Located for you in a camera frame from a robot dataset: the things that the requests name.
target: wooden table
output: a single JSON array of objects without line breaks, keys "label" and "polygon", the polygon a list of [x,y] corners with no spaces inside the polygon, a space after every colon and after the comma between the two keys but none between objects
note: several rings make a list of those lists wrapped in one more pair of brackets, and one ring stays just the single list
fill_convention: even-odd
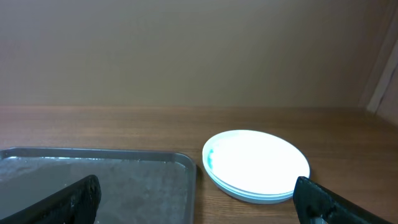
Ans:
[{"label": "wooden table", "polygon": [[178,151],[199,166],[195,223],[298,223],[293,201],[240,202],[220,191],[204,173],[204,143],[230,129],[253,129],[286,139],[307,156],[313,180],[398,223],[398,130],[360,110],[0,107],[2,149]]}]

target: metal tray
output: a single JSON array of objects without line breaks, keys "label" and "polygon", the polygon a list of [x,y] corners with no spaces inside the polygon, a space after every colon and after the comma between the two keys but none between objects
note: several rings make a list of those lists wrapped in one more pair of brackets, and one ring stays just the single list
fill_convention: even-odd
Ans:
[{"label": "metal tray", "polygon": [[174,152],[15,147],[0,151],[0,219],[94,174],[95,224],[193,223],[196,165]]}]

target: stack of plates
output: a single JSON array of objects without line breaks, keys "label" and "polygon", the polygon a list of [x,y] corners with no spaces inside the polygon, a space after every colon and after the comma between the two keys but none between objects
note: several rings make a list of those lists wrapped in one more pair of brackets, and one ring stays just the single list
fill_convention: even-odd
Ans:
[{"label": "stack of plates", "polygon": [[293,196],[297,177],[310,176],[310,166],[296,147],[259,131],[219,133],[206,142],[202,156],[213,182],[245,202],[283,202]]}]

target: beige wall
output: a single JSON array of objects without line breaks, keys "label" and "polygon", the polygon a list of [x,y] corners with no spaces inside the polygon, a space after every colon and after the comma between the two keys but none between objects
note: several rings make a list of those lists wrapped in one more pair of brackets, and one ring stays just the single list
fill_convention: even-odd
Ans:
[{"label": "beige wall", "polygon": [[357,106],[395,5],[0,0],[0,105]]}]

